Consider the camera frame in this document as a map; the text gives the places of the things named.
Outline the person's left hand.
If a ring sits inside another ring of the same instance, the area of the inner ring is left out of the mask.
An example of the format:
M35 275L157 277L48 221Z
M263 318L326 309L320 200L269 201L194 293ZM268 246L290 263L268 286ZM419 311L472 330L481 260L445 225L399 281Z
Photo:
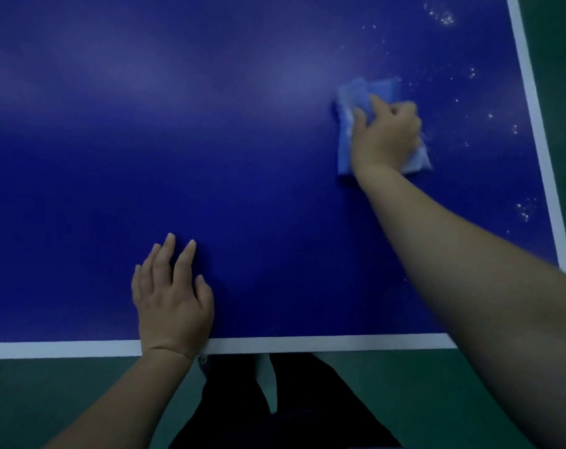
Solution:
M163 243L154 244L141 264L143 301L133 301L142 354L150 349L164 349L194 360L207 343L214 319L204 317L196 300L192 266L197 244L189 241L174 264L172 257L171 286L154 286L152 263Z

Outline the person's right hand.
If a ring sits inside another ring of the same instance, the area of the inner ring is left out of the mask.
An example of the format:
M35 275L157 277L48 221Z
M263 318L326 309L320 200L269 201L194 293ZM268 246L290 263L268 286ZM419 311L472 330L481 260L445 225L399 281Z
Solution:
M365 180L382 171L402 173L421 143L422 120L412 101L388 104L369 95L374 118L363 138L352 138L350 162L354 177Z

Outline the blue cleaning cloth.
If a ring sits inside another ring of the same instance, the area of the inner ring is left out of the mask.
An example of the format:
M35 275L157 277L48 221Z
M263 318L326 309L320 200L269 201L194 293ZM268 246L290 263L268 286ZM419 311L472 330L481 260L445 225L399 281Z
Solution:
M376 94L388 104L396 104L400 100L399 78L367 81L359 77L341 87L337 92L336 107L339 116L339 144L338 144L338 175L353 175L351 168L350 146L352 140L353 113L355 107L360 107L371 122L374 118L369 95ZM402 174L408 175L432 168L427 148L422 140L414 154L403 168Z

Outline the person's right forearm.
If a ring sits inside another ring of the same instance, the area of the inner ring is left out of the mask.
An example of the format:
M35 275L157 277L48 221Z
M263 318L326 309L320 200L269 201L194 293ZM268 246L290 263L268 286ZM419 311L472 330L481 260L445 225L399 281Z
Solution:
M566 449L566 274L387 165L355 177L423 301L536 447Z

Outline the person's left forearm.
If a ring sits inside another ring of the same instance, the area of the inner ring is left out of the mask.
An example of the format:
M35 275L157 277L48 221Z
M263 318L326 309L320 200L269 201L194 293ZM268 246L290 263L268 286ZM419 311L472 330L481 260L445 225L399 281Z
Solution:
M150 349L42 449L148 449L193 359Z

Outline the person's black trousers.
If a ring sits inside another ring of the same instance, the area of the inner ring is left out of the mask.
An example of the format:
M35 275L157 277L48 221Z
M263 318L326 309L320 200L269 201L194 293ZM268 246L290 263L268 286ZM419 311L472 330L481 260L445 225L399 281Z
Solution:
M338 373L310 353L269 355L276 378L271 412L253 355L198 360L206 382L192 417L168 449L401 448Z

